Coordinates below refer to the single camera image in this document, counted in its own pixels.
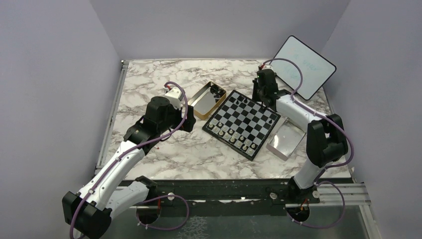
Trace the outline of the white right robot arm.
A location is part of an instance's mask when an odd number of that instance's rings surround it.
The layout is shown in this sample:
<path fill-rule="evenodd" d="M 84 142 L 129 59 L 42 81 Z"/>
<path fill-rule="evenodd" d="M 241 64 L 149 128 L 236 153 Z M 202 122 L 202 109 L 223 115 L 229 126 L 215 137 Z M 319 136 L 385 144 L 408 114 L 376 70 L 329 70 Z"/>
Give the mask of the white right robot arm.
<path fill-rule="evenodd" d="M 337 114 L 326 115 L 308 108 L 292 93 L 280 90 L 275 72 L 260 69 L 253 80 L 252 98 L 264 107 L 281 113 L 307 134 L 305 164 L 288 182 L 287 196 L 295 203 L 312 193 L 314 182 L 325 168 L 348 153 L 342 119 Z"/>

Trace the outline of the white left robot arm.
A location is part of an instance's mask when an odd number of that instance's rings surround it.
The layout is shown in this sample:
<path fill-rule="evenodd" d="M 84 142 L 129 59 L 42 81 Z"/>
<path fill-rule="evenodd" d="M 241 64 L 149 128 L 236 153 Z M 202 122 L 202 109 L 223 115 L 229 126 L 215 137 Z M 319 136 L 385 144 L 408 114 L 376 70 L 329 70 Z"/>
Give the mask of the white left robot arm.
<path fill-rule="evenodd" d="M 121 181 L 163 138 L 178 130 L 191 132 L 196 120 L 185 94 L 157 96 L 147 104 L 143 115 L 131 126 L 113 158 L 77 193 L 67 192 L 62 199 L 65 221 L 70 225 L 69 237 L 99 239 L 112 220 L 129 207 L 151 204 L 156 200 L 154 183 L 141 179 L 117 191 Z"/>

